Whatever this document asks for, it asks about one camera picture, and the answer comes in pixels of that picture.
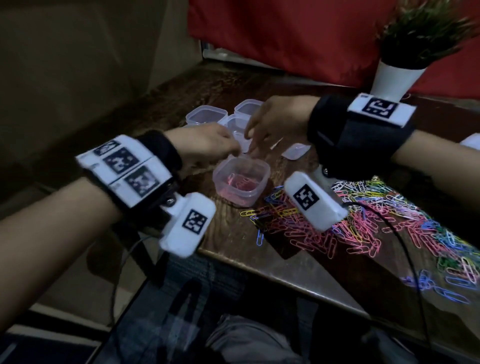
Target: green leaves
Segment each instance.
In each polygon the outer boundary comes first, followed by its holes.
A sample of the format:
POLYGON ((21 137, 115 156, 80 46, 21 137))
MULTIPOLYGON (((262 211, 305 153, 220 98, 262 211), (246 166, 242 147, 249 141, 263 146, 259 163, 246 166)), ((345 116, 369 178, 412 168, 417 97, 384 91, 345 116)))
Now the green leaves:
POLYGON ((420 70, 457 53, 460 43, 476 36, 476 25, 458 18, 452 0, 400 0, 395 18, 378 36, 382 61, 420 70))

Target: gray fabric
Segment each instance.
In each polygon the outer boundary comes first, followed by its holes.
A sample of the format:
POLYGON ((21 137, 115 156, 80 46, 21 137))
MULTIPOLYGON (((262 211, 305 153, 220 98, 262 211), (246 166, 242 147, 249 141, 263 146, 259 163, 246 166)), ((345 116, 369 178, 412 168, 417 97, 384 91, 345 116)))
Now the gray fabric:
POLYGON ((227 363, 308 363, 284 335, 241 316, 223 315, 206 346, 227 363))

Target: hand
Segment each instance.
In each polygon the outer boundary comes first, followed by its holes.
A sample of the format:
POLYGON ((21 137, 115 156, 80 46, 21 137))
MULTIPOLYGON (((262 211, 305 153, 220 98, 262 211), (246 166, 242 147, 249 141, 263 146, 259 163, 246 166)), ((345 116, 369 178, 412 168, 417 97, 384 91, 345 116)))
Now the hand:
POLYGON ((280 156, 294 143, 308 144, 308 120, 319 99, 315 96, 269 98, 252 115, 245 129, 245 138, 252 139, 248 153, 254 158, 271 153, 280 156))
POLYGON ((240 144, 230 131, 216 122, 171 129, 165 132, 165 136, 180 154, 182 171, 192 166, 206 168, 226 159, 229 154, 237 156, 241 152, 240 144))

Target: white flower pot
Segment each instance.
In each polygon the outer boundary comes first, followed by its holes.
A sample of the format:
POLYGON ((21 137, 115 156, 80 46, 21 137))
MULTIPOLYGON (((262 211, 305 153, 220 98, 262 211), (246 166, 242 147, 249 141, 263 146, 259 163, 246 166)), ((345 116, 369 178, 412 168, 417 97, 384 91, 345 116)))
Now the white flower pot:
POLYGON ((425 70, 407 70, 380 61, 370 93, 384 100, 399 102, 425 70))

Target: beige wall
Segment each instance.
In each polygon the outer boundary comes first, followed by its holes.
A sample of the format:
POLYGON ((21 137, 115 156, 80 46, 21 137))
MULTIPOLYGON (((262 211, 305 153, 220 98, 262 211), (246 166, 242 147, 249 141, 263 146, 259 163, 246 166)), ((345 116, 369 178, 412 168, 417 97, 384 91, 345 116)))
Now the beige wall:
POLYGON ((188 0, 0 4, 0 165, 52 143, 201 60, 188 0))

